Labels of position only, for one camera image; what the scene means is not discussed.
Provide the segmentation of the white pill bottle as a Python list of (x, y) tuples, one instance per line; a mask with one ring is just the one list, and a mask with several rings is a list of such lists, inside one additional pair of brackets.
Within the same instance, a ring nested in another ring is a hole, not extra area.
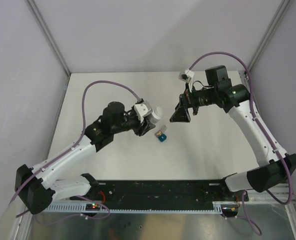
[(163, 117), (163, 109), (159, 106), (152, 110), (152, 113), (149, 115), (149, 120), (151, 123), (156, 124), (158, 123)]

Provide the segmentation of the blue pill box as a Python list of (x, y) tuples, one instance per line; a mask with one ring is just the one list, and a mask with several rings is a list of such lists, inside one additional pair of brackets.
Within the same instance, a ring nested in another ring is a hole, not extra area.
[(159, 137), (158, 137), (158, 140), (162, 143), (164, 142), (165, 140), (167, 140), (167, 135), (166, 134), (161, 134)]

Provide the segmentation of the white bottle cap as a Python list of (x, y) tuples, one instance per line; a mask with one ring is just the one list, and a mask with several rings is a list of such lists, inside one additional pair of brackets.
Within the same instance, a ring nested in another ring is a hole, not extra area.
[(157, 106), (155, 109), (155, 114), (158, 116), (158, 118), (161, 119), (164, 114), (163, 109), (161, 107)]

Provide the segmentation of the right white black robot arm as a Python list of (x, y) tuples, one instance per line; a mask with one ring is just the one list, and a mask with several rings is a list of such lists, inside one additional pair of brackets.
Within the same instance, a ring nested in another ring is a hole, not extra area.
[(231, 200), (237, 191), (253, 189), (263, 192), (283, 183), (296, 169), (296, 154), (288, 154), (277, 143), (261, 120), (256, 107), (250, 105), (250, 92), (242, 84), (233, 85), (223, 65), (205, 71), (208, 85), (200, 90), (194, 87), (194, 72), (182, 71), (178, 78), (185, 82), (185, 90), (179, 96), (179, 103), (170, 118), (172, 123), (191, 121), (189, 109), (197, 115), (201, 106), (217, 105), (239, 126), (255, 155), (258, 167), (223, 178), (225, 184), (219, 187), (220, 197)]

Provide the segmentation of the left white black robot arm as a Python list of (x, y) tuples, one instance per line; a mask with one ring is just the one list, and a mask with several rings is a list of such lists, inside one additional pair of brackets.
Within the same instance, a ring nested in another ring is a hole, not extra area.
[(152, 109), (144, 100), (133, 105), (129, 111), (125, 111), (120, 102), (109, 103), (102, 115), (83, 129), (80, 138), (71, 146), (33, 167), (25, 164), (19, 167), (16, 195), (33, 215), (41, 213), (57, 200), (95, 199), (99, 183), (91, 174), (83, 173), (75, 179), (59, 179), (60, 174), (110, 144), (115, 134), (133, 131), (135, 135), (143, 136), (155, 128), (162, 116), (162, 108)]

